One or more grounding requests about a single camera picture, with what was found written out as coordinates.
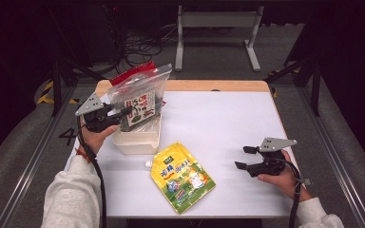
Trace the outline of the person's right hand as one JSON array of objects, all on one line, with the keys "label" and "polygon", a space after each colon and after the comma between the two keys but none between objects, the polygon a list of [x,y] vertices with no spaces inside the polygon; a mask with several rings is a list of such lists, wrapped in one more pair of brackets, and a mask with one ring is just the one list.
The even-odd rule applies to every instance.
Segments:
[{"label": "person's right hand", "polygon": [[[291,162],[291,158],[288,152],[286,150],[281,150],[281,152],[285,160]],[[297,180],[290,166],[286,165],[284,170],[277,176],[260,174],[257,176],[257,179],[259,181],[263,181],[276,186],[281,193],[283,193],[292,200],[294,199]],[[313,198],[312,194],[301,184],[299,202],[310,200],[312,198]]]}]

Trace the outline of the red seasoning packet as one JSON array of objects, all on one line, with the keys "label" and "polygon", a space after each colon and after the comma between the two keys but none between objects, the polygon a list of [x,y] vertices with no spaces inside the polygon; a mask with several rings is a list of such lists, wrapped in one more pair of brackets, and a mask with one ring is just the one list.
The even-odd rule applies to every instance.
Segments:
[{"label": "red seasoning packet", "polygon": [[143,72],[143,71],[147,71],[150,69],[154,69],[156,67],[156,65],[154,64],[153,61],[149,61],[146,62],[144,64],[141,64],[139,66],[135,66],[119,75],[117,75],[116,77],[110,79],[110,83],[115,86],[120,84],[121,82],[125,81],[126,79],[128,79],[130,76],[139,73],[139,72]]}]

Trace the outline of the yellow black hazard tape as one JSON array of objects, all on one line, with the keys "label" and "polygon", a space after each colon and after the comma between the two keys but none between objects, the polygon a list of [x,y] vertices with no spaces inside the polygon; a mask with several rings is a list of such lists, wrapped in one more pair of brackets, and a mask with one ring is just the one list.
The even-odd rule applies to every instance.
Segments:
[{"label": "yellow black hazard tape", "polygon": [[47,84],[45,85],[42,94],[40,95],[40,97],[37,100],[38,104],[54,104],[55,101],[53,98],[50,98],[48,96],[50,90],[53,88],[53,81],[50,80],[47,82]]}]

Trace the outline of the black metal stand leg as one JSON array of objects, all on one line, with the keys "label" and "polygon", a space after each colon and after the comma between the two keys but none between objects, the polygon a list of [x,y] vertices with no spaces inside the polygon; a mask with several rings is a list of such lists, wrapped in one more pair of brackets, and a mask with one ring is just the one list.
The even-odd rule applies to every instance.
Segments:
[{"label": "black metal stand leg", "polygon": [[312,80],[310,105],[316,116],[319,116],[318,100],[320,89],[320,65],[316,59],[305,58],[292,63],[291,65],[281,69],[264,79],[267,84],[273,83],[277,79],[286,76],[292,70],[298,69],[298,74],[293,80],[296,87],[305,87],[309,80]]},{"label": "black metal stand leg", "polygon": [[55,117],[65,100],[63,99],[62,84],[70,87],[76,87],[79,82],[79,76],[86,76],[99,82],[104,77],[86,66],[82,66],[63,54],[57,54],[52,62],[52,82],[53,82],[53,111],[52,116]]}]

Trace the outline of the clear bag of dried seaweed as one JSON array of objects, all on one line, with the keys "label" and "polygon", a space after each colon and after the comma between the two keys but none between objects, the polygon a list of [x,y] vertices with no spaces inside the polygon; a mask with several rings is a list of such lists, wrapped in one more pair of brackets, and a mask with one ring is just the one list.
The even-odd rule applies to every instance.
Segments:
[{"label": "clear bag of dried seaweed", "polygon": [[121,118],[123,132],[132,131],[161,115],[165,84],[172,69],[171,64],[156,67],[148,62],[110,80],[111,88],[106,93],[114,110],[131,108],[131,113]]}]

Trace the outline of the aluminium floor rail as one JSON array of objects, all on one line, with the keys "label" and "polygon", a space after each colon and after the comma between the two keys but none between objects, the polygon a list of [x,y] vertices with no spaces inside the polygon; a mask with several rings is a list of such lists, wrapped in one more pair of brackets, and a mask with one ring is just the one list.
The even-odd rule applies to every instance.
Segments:
[{"label": "aluminium floor rail", "polygon": [[0,228],[9,228],[9,225],[25,194],[27,193],[42,159],[44,158],[45,149],[56,128],[56,124],[60,121],[64,111],[66,110],[67,104],[71,99],[74,90],[74,87],[66,87],[63,89],[60,97],[55,99],[55,104],[58,105],[58,107],[54,107],[54,116],[50,117],[49,122],[43,131],[42,138],[34,149],[28,164],[25,166],[22,175],[18,179],[18,182],[11,193],[10,199],[0,215]]},{"label": "aluminium floor rail", "polygon": [[362,202],[357,190],[355,189],[354,182],[352,181],[339,155],[337,154],[334,144],[331,141],[320,117],[315,114],[315,111],[311,106],[311,98],[307,94],[306,89],[302,87],[298,88],[298,95],[302,100],[303,105],[306,107],[315,128],[317,129],[317,133],[324,145],[325,155],[335,173],[342,192],[344,193],[345,198],[353,211],[359,227],[365,228],[365,205]]}]

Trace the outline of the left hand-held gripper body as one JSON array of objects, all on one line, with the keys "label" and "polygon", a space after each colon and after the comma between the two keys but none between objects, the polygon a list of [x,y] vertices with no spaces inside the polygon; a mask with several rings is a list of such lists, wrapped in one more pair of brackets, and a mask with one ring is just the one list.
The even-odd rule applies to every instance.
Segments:
[{"label": "left hand-held gripper body", "polygon": [[91,132],[102,132],[111,125],[118,125],[121,120],[116,117],[117,113],[109,115],[108,104],[103,103],[100,97],[93,92],[79,106],[75,115],[82,117],[86,128]]}]

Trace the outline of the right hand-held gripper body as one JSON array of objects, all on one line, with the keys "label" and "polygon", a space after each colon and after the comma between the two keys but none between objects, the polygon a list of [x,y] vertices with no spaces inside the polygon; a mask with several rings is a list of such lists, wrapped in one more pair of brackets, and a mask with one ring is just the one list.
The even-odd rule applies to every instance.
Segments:
[{"label": "right hand-held gripper body", "polygon": [[248,173],[251,177],[256,177],[259,174],[278,175],[283,171],[286,161],[281,150],[297,143],[296,140],[266,137],[259,146],[259,154],[261,154],[263,161],[252,164],[253,169],[248,170]]}]

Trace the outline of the white table mat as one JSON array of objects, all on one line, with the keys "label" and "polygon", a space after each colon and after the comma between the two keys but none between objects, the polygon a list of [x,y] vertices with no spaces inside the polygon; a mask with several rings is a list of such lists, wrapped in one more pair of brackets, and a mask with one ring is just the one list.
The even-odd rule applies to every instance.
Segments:
[{"label": "white table mat", "polygon": [[[167,91],[160,148],[179,142],[215,181],[213,190],[184,212],[187,218],[280,218],[292,202],[274,186],[239,170],[258,163],[243,152],[267,137],[286,134],[267,92]],[[148,155],[125,155],[107,138],[98,154],[111,218],[175,218],[178,214],[152,180]]]}]

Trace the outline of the white plastic storage box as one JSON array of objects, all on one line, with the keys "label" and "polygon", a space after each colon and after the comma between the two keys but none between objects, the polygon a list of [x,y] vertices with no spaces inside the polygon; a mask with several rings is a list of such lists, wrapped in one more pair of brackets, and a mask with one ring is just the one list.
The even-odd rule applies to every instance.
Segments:
[{"label": "white plastic storage box", "polygon": [[114,103],[117,111],[132,107],[132,113],[122,117],[113,143],[125,155],[152,155],[158,151],[161,135],[163,98],[155,92]]}]

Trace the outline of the yellow green spout pouch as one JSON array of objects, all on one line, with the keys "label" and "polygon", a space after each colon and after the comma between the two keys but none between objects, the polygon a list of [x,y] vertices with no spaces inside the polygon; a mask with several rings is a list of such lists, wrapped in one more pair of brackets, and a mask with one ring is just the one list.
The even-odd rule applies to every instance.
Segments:
[{"label": "yellow green spout pouch", "polygon": [[180,142],[154,155],[150,176],[172,208],[182,214],[217,184]]}]

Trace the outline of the white metal stand frame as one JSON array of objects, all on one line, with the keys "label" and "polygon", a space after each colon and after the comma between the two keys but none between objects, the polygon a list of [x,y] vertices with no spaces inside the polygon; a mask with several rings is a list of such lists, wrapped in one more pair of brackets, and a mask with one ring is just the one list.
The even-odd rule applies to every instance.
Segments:
[{"label": "white metal stand frame", "polygon": [[260,71],[259,60],[254,50],[264,7],[251,11],[185,11],[178,8],[175,69],[183,70],[183,29],[184,28],[250,28],[249,38],[243,41],[251,66]]}]

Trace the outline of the person's left hand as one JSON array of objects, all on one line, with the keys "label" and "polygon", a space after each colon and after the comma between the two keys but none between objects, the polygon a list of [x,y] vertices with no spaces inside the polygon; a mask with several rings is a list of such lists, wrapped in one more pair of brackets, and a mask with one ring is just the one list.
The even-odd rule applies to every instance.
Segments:
[{"label": "person's left hand", "polygon": [[85,127],[85,121],[83,118],[80,118],[80,126],[81,126],[81,130],[82,130],[82,135],[83,135],[83,140],[85,142],[86,145],[89,146],[89,148],[91,149],[91,151],[97,155],[100,148],[102,147],[104,140],[114,134],[117,130],[118,130],[118,126],[117,125],[111,125],[108,128],[106,128],[105,130],[103,130],[102,132],[96,133],[96,132],[90,132],[86,127]]}]

